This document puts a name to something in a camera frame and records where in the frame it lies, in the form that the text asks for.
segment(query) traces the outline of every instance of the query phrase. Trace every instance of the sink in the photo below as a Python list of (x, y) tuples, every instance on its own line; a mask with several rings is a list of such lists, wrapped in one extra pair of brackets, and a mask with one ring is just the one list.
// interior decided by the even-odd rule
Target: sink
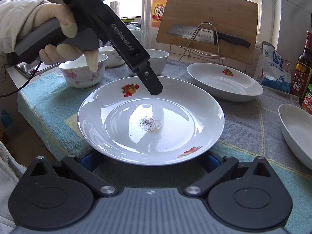
[[(27, 78), (30, 78), (32, 76), (32, 72), (33, 70), (35, 70), (37, 68), (39, 64), (39, 61), (34, 61), (31, 64), (28, 64), (26, 62), (21, 62), (17, 65), (15, 65), (14, 67), (21, 72), (24, 76), (26, 76)], [(45, 65), (43, 62), (41, 63), (39, 70), (36, 72), (35, 75), (40, 75), (52, 68), (58, 67), (58, 65), (60, 65), (60, 63), (55, 63), (53, 65)]]

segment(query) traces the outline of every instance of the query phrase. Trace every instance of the white bowl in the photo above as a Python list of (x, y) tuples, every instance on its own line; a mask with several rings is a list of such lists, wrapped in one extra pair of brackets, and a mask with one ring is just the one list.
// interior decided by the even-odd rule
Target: white bowl
[(78, 127), (97, 151), (136, 165), (170, 165), (210, 149), (224, 128), (224, 114), (206, 91), (158, 77), (163, 91), (151, 95), (138, 77), (108, 83), (78, 111)]
[(69, 86), (75, 88), (89, 88), (102, 80), (105, 74), (105, 63), (108, 56), (105, 54), (99, 54), (98, 70), (93, 73), (87, 63), (85, 62), (85, 56), (80, 56), (77, 60), (68, 61), (59, 65), (62, 71), (66, 83)]
[[(166, 51), (156, 49), (146, 49), (146, 51), (149, 53), (149, 56), (151, 57), (151, 59), (149, 59), (149, 63), (151, 64), (152, 70), (155, 72), (156, 75), (160, 75), (165, 69), (166, 62), (170, 54), (167, 53)], [(132, 75), (136, 75), (131, 71), (129, 67), (128, 70)]]
[(282, 134), (294, 155), (312, 170), (312, 116), (290, 104), (278, 108)]
[(194, 63), (188, 73), (196, 85), (221, 99), (245, 102), (263, 93), (262, 86), (250, 76), (236, 69), (213, 63)]
[(113, 46), (103, 46), (99, 48), (99, 54), (106, 54), (108, 59), (106, 61), (107, 68), (114, 68), (124, 64), (124, 60), (117, 53)]

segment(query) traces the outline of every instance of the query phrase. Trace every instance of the blue tablecloth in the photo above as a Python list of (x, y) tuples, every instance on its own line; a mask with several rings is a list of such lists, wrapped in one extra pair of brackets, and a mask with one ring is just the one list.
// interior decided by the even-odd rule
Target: blue tablecloth
[[(194, 83), (186, 71), (187, 66), (184, 62), (168, 60), (163, 75)], [(68, 87), (60, 71), (56, 71), (22, 90), (18, 95), (18, 109), (57, 159), (68, 154), (81, 155), (90, 146), (76, 125), (80, 104), (94, 89), (127, 76), (129, 72), (125, 65), (107, 68), (99, 84), (82, 90)], [(217, 100), (226, 121), (220, 140), (211, 150), (221, 157), (231, 155), (240, 161), (266, 157), (293, 198), (287, 230), (308, 233), (312, 229), (312, 171), (303, 166), (287, 146), (278, 116), (279, 105), (299, 106), (298, 98), (264, 87), (261, 96), (247, 103)], [(185, 187), (202, 177), (205, 171), (194, 161), (159, 168), (107, 161), (95, 173), (118, 187)]]

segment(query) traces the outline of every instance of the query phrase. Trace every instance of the person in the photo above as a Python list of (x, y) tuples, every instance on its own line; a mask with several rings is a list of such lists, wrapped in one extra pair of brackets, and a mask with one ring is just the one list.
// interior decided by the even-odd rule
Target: person
[[(5, 54), (13, 52), (18, 41), (51, 18), (60, 21), (65, 36), (75, 37), (77, 24), (66, 5), (50, 3), (47, 0), (0, 1), (0, 51)], [(82, 54), (78, 48), (64, 43), (57, 46), (47, 45), (39, 51), (39, 56), (46, 65), (76, 60)], [(90, 70), (95, 72), (98, 50), (85, 51), (84, 55)]]
[[(60, 21), (61, 29), (69, 38), (77, 34), (77, 24), (71, 10), (62, 4), (46, 0), (2, 0), (0, 1), (0, 67), (6, 64), (5, 54), (14, 51), (15, 45), (35, 28), (51, 18)], [(49, 65), (57, 62), (76, 60), (82, 51), (74, 46), (59, 44), (47, 45), (39, 56)], [(91, 71), (97, 70), (98, 50), (84, 52)], [(22, 176), (25, 168), (20, 166), (0, 142), (0, 233), (10, 233), (14, 228), (7, 202)]]

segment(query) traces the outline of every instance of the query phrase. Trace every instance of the person's hand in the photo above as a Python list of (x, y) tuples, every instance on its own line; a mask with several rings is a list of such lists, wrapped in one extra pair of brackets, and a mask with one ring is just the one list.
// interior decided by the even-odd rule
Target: person's hand
[[(49, 3), (42, 6), (35, 16), (33, 27), (37, 28), (54, 17), (60, 21), (60, 26), (65, 36), (68, 38), (74, 38), (76, 36), (78, 28), (74, 14), (69, 7), (62, 4)], [(39, 51), (39, 56), (46, 65), (50, 65), (73, 61), (84, 54), (89, 69), (92, 72), (96, 72), (98, 69), (98, 53), (98, 50), (82, 52), (74, 46), (63, 43), (59, 44), (57, 47), (47, 45), (44, 49)]]

